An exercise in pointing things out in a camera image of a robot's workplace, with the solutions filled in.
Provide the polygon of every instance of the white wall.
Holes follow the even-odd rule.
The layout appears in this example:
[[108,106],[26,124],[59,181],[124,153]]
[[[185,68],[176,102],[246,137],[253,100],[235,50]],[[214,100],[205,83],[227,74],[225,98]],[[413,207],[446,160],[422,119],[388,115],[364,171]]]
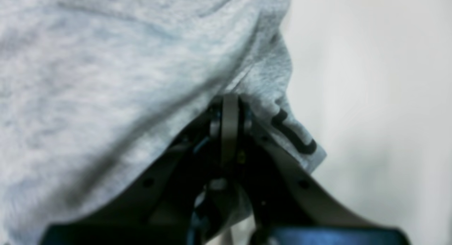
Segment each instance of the white wall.
[[289,100],[314,177],[413,245],[452,245],[452,0],[292,0]]

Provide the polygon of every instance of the white background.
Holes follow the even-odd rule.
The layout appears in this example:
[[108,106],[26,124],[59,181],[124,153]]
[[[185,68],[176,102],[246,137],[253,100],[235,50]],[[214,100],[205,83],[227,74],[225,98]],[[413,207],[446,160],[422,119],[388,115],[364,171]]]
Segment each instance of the white background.
[[341,203],[452,245],[452,0],[292,0],[281,26],[295,116]]

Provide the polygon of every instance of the screw hole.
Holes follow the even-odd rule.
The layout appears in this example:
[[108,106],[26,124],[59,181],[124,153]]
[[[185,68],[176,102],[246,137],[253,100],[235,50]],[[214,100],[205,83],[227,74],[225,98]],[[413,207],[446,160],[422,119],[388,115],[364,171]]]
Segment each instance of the screw hole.
[[148,178],[143,181],[143,187],[152,187],[154,185],[154,179]]
[[309,188],[309,182],[307,182],[305,179],[301,179],[298,182],[298,185],[300,185],[300,187],[302,187],[303,189],[308,189]]

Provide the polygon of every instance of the heather gray fabric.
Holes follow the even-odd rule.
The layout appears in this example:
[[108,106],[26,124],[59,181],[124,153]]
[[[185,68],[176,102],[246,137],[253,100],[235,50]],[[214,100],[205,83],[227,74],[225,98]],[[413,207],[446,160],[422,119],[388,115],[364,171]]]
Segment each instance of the heather gray fabric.
[[0,0],[0,244],[107,203],[216,94],[246,94],[271,126],[311,137],[285,96],[278,31],[290,0]]

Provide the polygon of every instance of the gray sweatshirt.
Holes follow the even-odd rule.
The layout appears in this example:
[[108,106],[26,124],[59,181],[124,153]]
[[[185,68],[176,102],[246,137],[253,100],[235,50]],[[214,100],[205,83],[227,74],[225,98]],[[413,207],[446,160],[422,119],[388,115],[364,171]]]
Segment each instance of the gray sweatshirt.
[[246,94],[313,171],[326,154],[285,95],[289,2],[0,0],[0,245],[108,203],[217,94]]

